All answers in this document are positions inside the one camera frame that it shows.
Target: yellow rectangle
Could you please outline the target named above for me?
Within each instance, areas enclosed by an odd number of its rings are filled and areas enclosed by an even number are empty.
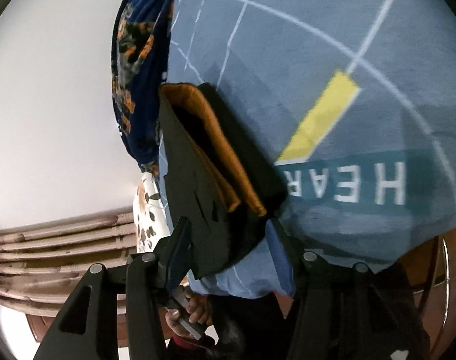
[[[315,105],[299,124],[278,161],[306,161],[332,130],[358,92],[358,85],[349,75],[336,71]]]

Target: curtain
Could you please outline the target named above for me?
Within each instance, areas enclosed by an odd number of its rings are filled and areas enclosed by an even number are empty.
[[[56,316],[94,263],[107,268],[136,252],[133,213],[105,213],[0,233],[0,304],[25,314]],[[125,313],[124,294],[118,314]]]

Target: beige curtain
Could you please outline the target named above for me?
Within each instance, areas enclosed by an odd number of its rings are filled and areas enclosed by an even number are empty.
[[[124,210],[0,233],[0,304],[55,316],[92,264],[126,263],[136,252],[135,232],[133,212]]]

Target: black pouch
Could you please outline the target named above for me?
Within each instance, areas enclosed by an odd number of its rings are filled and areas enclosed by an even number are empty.
[[[209,84],[160,87],[166,196],[192,224],[195,278],[246,256],[287,196],[286,185]]]

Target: red sleeve cuff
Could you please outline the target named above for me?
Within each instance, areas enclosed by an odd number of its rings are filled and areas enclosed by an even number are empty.
[[[205,335],[199,341],[189,338],[181,338],[176,334],[173,335],[172,339],[177,346],[188,350],[204,350],[207,347],[212,347],[215,345],[215,340],[213,340],[213,338],[208,335]]]

